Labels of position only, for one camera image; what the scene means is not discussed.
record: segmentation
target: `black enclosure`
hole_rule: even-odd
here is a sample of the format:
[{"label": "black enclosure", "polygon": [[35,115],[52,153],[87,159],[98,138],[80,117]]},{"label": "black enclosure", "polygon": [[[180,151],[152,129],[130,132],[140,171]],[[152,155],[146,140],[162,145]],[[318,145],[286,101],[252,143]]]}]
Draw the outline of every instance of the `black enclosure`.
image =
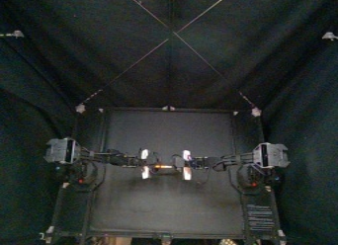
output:
[{"label": "black enclosure", "polygon": [[[195,135],[195,128],[187,130],[187,126],[176,132],[179,109],[240,112],[257,107],[262,110],[266,141],[289,148],[291,163],[275,190],[287,243],[335,245],[337,9],[338,0],[0,0],[0,244],[39,243],[40,232],[47,232],[53,222],[59,182],[56,167],[44,159],[52,138],[72,135],[92,150],[116,146],[135,153],[139,147],[147,147],[162,152],[164,159],[184,148],[199,154],[202,148],[183,146]],[[24,37],[16,37],[16,31]],[[83,114],[76,112],[80,104],[86,109]],[[163,138],[152,128],[146,130],[148,119],[143,118],[139,121],[144,126],[134,128],[140,132],[131,138],[135,145],[128,144],[124,132],[116,128],[135,120],[119,118],[119,113],[127,113],[122,108],[134,110],[128,112],[130,117],[132,113],[146,117],[142,109],[154,112],[150,108],[160,110],[166,106],[175,107],[176,118],[164,124],[159,118],[154,126],[162,133],[167,133],[166,126],[175,129],[178,140],[168,149],[162,147]],[[111,109],[104,109],[103,114],[98,111],[104,107],[114,108],[115,116],[110,117]],[[162,115],[163,112],[155,112],[155,116]],[[238,152],[252,150],[262,142],[251,137],[258,135],[254,130],[259,127],[252,126],[250,111],[247,117],[244,113],[235,117],[232,113],[224,115],[231,118],[224,120],[226,126],[210,127],[216,137],[224,135],[224,148],[223,141],[214,142],[216,137],[199,127],[206,119],[199,121],[194,115],[186,122],[198,126],[196,132],[203,135],[194,138],[204,146],[200,154],[212,148],[210,154],[232,153],[232,145],[227,143],[232,139]],[[146,137],[147,145],[143,145],[144,135],[151,136]],[[168,139],[172,141],[176,137],[168,134]],[[138,170],[122,173],[110,167],[108,173],[116,176],[107,177],[102,190],[110,191],[112,184],[122,180],[131,183],[132,179],[140,179]],[[202,181],[204,174],[194,174],[194,178],[199,179],[199,175]],[[227,181],[228,174],[218,175],[224,179],[210,177],[210,184],[216,184],[212,179]],[[210,215],[220,212],[224,198],[207,185],[204,189],[191,188],[195,196],[179,198],[182,187],[188,185],[167,175],[151,187],[158,190],[167,183],[176,185],[172,201],[190,203],[206,192],[219,203],[215,205],[212,201]],[[222,187],[222,183],[215,185],[219,191],[227,190],[228,185]],[[143,195],[151,194],[142,186],[131,185],[146,192]],[[112,193],[118,194],[118,188],[114,187]],[[71,190],[63,196],[73,204],[63,205],[59,223],[75,232],[68,233],[72,235],[86,225],[83,221],[90,220],[86,209],[92,196],[75,195]],[[107,213],[87,221],[96,231],[124,228],[107,221],[122,220],[127,214],[142,218],[142,212],[152,209],[167,210],[166,216],[174,210],[175,217],[182,219],[174,205],[160,208],[147,199],[140,205],[119,205],[118,200],[104,198],[103,191],[96,196],[102,200],[94,204],[95,212]],[[210,204],[208,198],[202,202],[199,210]],[[99,204],[126,207],[134,213],[116,215],[111,209],[98,212]],[[134,232],[139,223],[132,223],[128,232]],[[210,234],[224,231],[219,226],[208,228]],[[156,229],[174,231],[172,223],[163,223]]]}]

